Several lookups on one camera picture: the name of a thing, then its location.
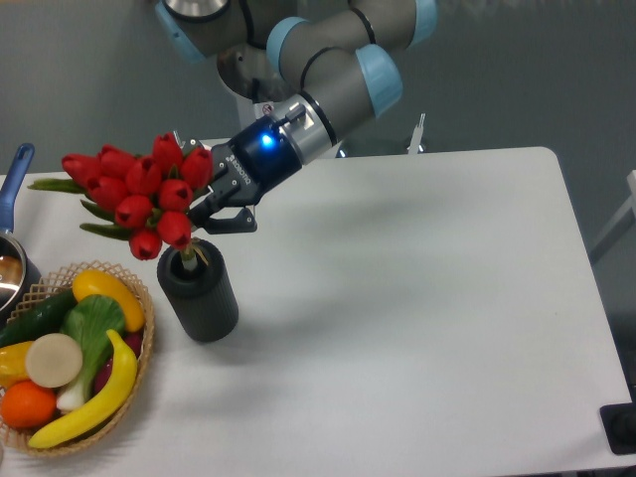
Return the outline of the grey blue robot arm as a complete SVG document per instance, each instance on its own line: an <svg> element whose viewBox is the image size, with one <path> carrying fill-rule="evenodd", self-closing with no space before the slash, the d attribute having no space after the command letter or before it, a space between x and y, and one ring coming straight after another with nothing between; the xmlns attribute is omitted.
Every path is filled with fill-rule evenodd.
<svg viewBox="0 0 636 477"><path fill-rule="evenodd" d="M251 46L291 89L213 148L213 179L189 215L212 235L254 231L264 194L396 104L392 54L429 38L438 19L433 1L352 1L319 22L298 17L292 1L160 1L155 11L184 58Z"/></svg>

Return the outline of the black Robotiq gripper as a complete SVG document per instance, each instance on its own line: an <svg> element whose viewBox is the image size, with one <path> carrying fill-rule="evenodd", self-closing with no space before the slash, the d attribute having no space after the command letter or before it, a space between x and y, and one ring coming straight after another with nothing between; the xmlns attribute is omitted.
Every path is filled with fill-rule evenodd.
<svg viewBox="0 0 636 477"><path fill-rule="evenodd" d="M189 212L189 218L209 235L254 233L257 222L251 209L264 194L301 169L301 161L283 134L287 119L264 116L212 151L196 138L172 135L182 157L212 159L215 178L212 191ZM241 208L232 218L215 219L213 214L225 208Z"/></svg>

